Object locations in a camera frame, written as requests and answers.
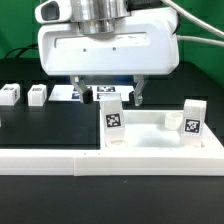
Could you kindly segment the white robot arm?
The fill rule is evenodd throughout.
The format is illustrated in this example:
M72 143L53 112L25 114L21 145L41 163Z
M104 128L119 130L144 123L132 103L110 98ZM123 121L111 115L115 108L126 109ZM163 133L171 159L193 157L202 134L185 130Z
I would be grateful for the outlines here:
M49 75L67 75L89 104L82 78L132 75L129 99L139 106L147 75L167 75L179 64L178 13L170 8L131 9L126 0L47 0L35 9L42 25L39 56Z

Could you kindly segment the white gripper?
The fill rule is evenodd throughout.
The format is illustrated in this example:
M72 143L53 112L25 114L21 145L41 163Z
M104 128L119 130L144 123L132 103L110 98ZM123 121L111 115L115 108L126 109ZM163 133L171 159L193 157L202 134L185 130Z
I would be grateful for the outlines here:
M124 0L47 0L35 9L42 68L72 75L84 104L93 91L75 75L134 75L129 102L140 106L143 75L165 75L179 64L178 13L170 8L129 10Z

